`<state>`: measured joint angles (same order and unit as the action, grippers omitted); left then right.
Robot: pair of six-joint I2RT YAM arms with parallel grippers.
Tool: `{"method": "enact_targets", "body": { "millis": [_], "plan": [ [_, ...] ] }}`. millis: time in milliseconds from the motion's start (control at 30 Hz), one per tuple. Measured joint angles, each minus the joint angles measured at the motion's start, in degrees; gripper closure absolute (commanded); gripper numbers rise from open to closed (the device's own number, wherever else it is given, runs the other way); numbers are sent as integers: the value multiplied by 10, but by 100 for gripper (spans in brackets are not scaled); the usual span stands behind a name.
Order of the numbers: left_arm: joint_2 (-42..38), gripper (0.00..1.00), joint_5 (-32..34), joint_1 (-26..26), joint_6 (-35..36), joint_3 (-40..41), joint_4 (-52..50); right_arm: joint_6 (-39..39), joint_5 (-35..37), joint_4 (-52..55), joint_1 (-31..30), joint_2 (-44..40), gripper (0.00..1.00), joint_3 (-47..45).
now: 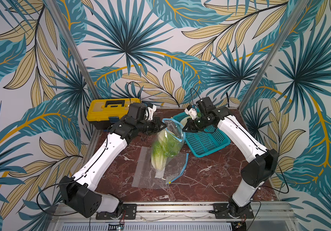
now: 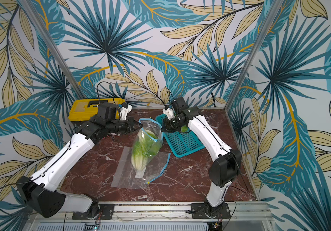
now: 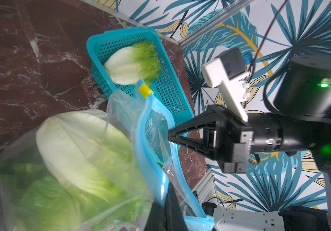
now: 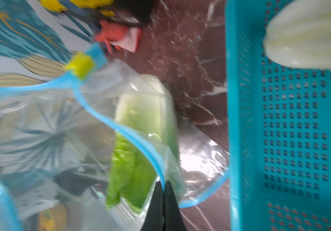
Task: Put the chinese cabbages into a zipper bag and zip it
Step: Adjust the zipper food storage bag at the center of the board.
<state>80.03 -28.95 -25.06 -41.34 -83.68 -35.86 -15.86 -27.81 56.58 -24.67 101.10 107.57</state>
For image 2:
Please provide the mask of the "chinese cabbage back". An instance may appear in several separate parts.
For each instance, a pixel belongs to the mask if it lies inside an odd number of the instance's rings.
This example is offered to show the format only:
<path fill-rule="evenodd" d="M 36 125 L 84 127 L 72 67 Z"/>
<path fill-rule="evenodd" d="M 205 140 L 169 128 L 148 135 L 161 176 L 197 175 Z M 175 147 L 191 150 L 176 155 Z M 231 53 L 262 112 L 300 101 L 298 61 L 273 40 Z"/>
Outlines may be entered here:
<path fill-rule="evenodd" d="M 187 126 L 182 126 L 180 128 L 180 133 L 189 133 L 190 129 Z"/>

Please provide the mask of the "chinese cabbage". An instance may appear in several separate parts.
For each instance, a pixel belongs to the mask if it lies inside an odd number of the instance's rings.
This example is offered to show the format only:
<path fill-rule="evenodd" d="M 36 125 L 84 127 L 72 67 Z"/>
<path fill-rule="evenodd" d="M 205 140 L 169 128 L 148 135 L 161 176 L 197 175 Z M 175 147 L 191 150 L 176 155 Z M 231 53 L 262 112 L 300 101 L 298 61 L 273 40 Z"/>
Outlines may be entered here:
<path fill-rule="evenodd" d="M 137 171 L 143 170 L 146 167 L 148 160 L 151 158 L 152 157 L 144 157 L 142 155 L 139 140 L 135 141 L 132 147 L 132 157 L 131 157 L 131 163 L 134 169 Z"/>
<path fill-rule="evenodd" d="M 141 130 L 138 134 L 139 144 L 144 157 L 153 157 L 158 154 L 162 147 L 162 140 L 150 130 Z"/>
<path fill-rule="evenodd" d="M 180 133 L 189 133 L 190 129 L 187 126 L 182 126 L 180 128 Z"/>

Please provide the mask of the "clear zipper bag blue seal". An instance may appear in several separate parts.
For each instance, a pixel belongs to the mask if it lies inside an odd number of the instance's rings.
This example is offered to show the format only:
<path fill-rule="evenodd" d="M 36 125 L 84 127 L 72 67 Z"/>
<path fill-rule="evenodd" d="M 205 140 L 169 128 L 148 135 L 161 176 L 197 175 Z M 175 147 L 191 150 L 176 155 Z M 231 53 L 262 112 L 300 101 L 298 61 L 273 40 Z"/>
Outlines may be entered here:
<path fill-rule="evenodd" d="M 141 118 L 139 130 L 132 146 L 131 164 L 135 178 L 142 178 L 146 166 L 158 154 L 163 145 L 162 125 L 152 118 Z"/>

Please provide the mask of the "chinese cabbage front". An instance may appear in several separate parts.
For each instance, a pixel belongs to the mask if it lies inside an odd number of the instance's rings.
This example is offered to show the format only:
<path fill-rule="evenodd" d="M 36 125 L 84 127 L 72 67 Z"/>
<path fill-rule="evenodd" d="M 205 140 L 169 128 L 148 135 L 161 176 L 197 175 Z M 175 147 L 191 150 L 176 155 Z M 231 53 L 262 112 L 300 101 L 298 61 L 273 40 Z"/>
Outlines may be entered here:
<path fill-rule="evenodd" d="M 146 167 L 148 160 L 151 158 L 152 157 L 144 157 L 142 155 L 139 140 L 135 141 L 132 147 L 132 157 L 131 157 L 131 163 L 134 169 L 137 171 L 143 170 Z"/>

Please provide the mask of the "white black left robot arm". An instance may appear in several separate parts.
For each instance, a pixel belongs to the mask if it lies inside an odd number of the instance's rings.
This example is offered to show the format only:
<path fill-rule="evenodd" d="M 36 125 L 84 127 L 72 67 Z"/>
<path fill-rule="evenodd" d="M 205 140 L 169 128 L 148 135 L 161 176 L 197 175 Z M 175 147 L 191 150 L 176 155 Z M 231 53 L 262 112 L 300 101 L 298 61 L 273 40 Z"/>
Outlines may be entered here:
<path fill-rule="evenodd" d="M 73 166 L 109 134 L 126 135 L 142 128 L 128 116 L 132 106 L 103 102 L 98 112 L 83 122 L 70 141 L 40 170 L 30 177 L 20 177 L 16 183 L 26 205 L 44 218 L 57 213 L 75 212 L 88 219 L 100 214 L 97 200 L 84 194 L 65 193 L 58 186 Z"/>

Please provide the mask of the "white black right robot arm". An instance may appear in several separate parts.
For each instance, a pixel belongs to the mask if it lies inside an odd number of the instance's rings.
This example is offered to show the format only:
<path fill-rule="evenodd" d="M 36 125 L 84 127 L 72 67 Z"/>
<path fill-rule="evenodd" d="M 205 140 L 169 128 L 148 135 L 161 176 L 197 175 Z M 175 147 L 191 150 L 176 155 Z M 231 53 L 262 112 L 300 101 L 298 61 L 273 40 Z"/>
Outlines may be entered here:
<path fill-rule="evenodd" d="M 167 116 L 162 132 L 181 132 L 186 126 L 194 132 L 207 149 L 213 164 L 208 170 L 211 186 L 204 201 L 205 215 L 215 218 L 224 207 L 225 195 L 235 178 L 241 173 L 242 154 L 228 146 L 211 128 L 201 110 L 197 107 L 189 107 L 183 97 L 170 102 L 171 106 L 163 109 Z"/>

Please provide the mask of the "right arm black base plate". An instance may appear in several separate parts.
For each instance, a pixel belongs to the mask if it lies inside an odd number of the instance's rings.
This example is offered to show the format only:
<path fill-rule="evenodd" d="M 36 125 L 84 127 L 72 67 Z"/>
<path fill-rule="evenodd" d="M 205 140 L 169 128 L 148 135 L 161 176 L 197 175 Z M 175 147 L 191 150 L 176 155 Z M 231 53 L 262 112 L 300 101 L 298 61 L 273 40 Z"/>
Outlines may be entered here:
<path fill-rule="evenodd" d="M 191 214 L 193 219 L 217 219 L 231 218 L 230 208 L 228 204 L 223 202 L 217 207 L 212 207 L 207 202 L 192 203 L 191 209 L 187 210 L 187 214 Z"/>

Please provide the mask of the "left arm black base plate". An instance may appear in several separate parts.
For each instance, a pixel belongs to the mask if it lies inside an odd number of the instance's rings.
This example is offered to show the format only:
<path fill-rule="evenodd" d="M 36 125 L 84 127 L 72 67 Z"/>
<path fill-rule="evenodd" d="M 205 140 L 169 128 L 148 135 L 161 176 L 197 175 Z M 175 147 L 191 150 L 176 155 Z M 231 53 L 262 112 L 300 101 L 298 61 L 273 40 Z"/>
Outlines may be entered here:
<path fill-rule="evenodd" d="M 87 212 L 74 212 L 73 220 L 84 220 L 84 219 L 101 219 L 101 220 L 111 220 L 114 212 L 114 204 L 103 204 L 95 203 L 93 204 Z"/>

